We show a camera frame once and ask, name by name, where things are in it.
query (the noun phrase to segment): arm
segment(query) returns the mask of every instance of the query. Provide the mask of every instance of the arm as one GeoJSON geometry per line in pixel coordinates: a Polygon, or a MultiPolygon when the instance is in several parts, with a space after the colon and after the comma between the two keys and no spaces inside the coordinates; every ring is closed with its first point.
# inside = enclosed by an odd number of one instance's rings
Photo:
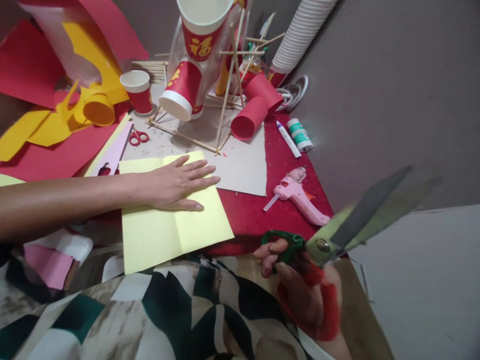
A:
{"type": "Polygon", "coordinates": [[[26,243],[111,210],[148,204],[201,211],[188,194],[220,181],[206,160],[183,165],[188,155],[144,173],[74,177],[0,187],[0,243],[26,243]]]}

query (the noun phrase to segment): scissor blade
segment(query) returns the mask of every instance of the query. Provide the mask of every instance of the scissor blade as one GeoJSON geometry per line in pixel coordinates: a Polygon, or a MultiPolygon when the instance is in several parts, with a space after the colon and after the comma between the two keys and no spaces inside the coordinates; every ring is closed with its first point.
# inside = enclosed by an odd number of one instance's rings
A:
{"type": "Polygon", "coordinates": [[[379,181],[355,206],[344,208],[310,239],[306,245],[310,258],[323,266],[355,248],[414,210],[439,183],[440,178],[426,178],[411,167],[379,181]]]}

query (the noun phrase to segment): fingernail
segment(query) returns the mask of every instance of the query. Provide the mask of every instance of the fingernail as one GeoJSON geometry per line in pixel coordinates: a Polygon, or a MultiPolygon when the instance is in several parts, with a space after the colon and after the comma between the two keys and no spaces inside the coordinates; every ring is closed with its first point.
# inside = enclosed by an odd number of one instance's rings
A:
{"type": "Polygon", "coordinates": [[[284,262],[277,262],[275,264],[276,271],[284,280],[288,280],[292,277],[292,272],[284,262]]]}

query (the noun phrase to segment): scissor handle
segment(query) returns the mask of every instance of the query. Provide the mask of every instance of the scissor handle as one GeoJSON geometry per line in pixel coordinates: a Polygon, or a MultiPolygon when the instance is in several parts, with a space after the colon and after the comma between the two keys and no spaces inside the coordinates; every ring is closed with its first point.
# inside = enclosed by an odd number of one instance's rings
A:
{"type": "Polygon", "coordinates": [[[137,135],[138,135],[139,140],[140,140],[142,143],[146,143],[148,140],[150,140],[150,137],[149,137],[149,135],[148,135],[146,132],[138,131],[138,130],[137,130],[136,133],[137,133],[137,135]]]}
{"type": "Polygon", "coordinates": [[[278,261],[285,264],[290,264],[298,252],[305,250],[305,244],[307,243],[300,235],[280,230],[270,230],[264,233],[261,237],[261,243],[267,244],[272,238],[282,238],[288,242],[288,248],[278,255],[278,261]]]}
{"type": "Polygon", "coordinates": [[[325,279],[325,272],[317,267],[313,262],[310,264],[308,272],[301,274],[303,281],[310,287],[320,284],[320,292],[323,303],[323,321],[320,327],[304,323],[292,311],[288,301],[287,288],[280,282],[277,292],[283,310],[292,319],[293,323],[302,329],[313,339],[327,342],[335,339],[340,332],[340,307],[337,300],[337,288],[334,284],[325,279]]]}
{"type": "Polygon", "coordinates": [[[137,135],[137,133],[135,132],[135,130],[133,130],[130,134],[130,138],[128,139],[128,142],[130,143],[130,145],[132,146],[138,146],[140,145],[140,139],[139,139],[139,136],[137,135]]]}

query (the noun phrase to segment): hand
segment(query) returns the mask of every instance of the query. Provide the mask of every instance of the hand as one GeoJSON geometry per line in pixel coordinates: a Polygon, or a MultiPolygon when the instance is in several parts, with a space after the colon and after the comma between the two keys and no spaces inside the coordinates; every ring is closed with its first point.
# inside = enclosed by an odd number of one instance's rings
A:
{"type": "Polygon", "coordinates": [[[202,204],[185,199],[191,193],[208,188],[220,181],[220,177],[203,178],[215,171],[206,166],[206,160],[185,164],[189,155],[179,157],[170,164],[141,174],[141,198],[144,204],[163,210],[202,211],[202,204]]]}
{"type": "MultiPolygon", "coordinates": [[[[278,239],[260,246],[253,256],[261,260],[261,275],[269,278],[272,275],[273,266],[280,280],[285,285],[288,295],[288,303],[291,310],[304,323],[319,327],[323,321],[323,302],[320,284],[310,288],[302,279],[300,272],[308,270],[310,259],[306,251],[301,252],[289,266],[283,262],[277,262],[279,254],[287,250],[289,244],[285,239],[278,239]]],[[[324,268],[325,278],[335,284],[338,296],[338,305],[342,306],[342,283],[337,270],[327,265],[324,268]]]]}

